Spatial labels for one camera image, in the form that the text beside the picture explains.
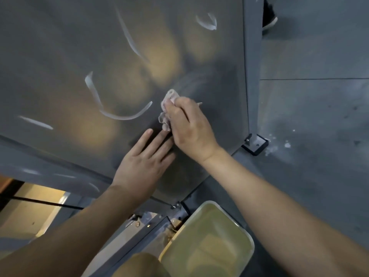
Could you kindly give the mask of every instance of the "shoe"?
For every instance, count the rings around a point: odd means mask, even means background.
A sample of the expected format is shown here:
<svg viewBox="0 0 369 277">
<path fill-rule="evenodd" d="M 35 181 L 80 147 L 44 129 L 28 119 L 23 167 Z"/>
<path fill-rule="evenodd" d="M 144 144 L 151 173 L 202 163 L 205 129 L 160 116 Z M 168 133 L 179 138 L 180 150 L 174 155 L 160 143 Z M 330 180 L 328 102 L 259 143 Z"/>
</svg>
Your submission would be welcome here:
<svg viewBox="0 0 369 277">
<path fill-rule="evenodd" d="M 263 31 L 272 28 L 278 21 L 278 18 L 274 14 L 272 5 L 264 6 L 263 13 Z"/>
</svg>

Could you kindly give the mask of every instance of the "gray floor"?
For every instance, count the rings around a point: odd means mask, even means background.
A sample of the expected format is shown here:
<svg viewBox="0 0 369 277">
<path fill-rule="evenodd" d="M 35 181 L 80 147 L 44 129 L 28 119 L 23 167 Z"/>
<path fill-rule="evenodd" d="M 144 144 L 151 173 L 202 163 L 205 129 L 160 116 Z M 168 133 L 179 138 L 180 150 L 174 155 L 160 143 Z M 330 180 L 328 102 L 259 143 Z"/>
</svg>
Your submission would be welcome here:
<svg viewBox="0 0 369 277">
<path fill-rule="evenodd" d="M 369 0 L 269 1 L 279 22 L 262 43 L 259 133 L 270 145 L 235 158 L 369 249 Z M 186 204 L 205 200 L 246 225 L 213 179 Z M 256 255 L 248 275 L 276 272 Z"/>
</svg>

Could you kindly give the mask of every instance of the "person's right arm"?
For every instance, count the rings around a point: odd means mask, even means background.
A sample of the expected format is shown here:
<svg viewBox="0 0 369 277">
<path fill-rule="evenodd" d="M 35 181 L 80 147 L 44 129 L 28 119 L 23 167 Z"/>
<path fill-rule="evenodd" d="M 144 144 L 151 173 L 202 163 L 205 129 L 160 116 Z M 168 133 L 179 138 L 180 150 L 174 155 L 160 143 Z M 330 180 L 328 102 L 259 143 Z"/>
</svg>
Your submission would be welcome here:
<svg viewBox="0 0 369 277">
<path fill-rule="evenodd" d="M 369 253 L 248 171 L 216 142 L 199 106 L 165 104 L 176 145 L 228 192 L 270 255 L 292 276 L 369 276 Z"/>
</svg>

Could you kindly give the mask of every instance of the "black rubber corner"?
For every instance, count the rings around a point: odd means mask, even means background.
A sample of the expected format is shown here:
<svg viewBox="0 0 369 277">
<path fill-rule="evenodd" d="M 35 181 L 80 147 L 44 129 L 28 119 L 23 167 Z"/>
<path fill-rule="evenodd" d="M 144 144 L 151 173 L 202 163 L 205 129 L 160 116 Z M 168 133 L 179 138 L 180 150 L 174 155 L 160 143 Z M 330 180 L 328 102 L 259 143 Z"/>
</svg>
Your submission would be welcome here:
<svg viewBox="0 0 369 277">
<path fill-rule="evenodd" d="M 268 145 L 269 145 L 269 141 L 263 137 L 261 137 L 259 134 L 258 136 L 263 139 L 265 141 L 264 144 L 262 144 L 262 146 L 260 148 L 258 148 L 255 152 L 253 152 L 252 150 L 250 150 L 247 146 L 242 145 L 241 147 L 244 148 L 247 152 L 251 153 L 253 156 L 257 156 L 259 155 Z"/>
</svg>

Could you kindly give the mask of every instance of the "person's left hand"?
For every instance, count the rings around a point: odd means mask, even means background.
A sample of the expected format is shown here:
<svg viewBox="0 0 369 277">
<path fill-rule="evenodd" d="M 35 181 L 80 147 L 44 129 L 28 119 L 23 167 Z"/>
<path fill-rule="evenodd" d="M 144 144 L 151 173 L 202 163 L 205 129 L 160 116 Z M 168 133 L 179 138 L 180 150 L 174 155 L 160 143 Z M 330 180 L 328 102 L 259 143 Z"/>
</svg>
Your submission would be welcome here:
<svg viewBox="0 0 369 277">
<path fill-rule="evenodd" d="M 146 130 L 126 154 L 111 184 L 123 188 L 123 192 L 134 198 L 137 204 L 142 204 L 153 194 L 156 182 L 175 159 L 174 153 L 167 155 L 174 144 L 173 137 L 160 146 L 168 131 L 161 131 L 143 150 L 152 132 L 152 129 Z"/>
</svg>

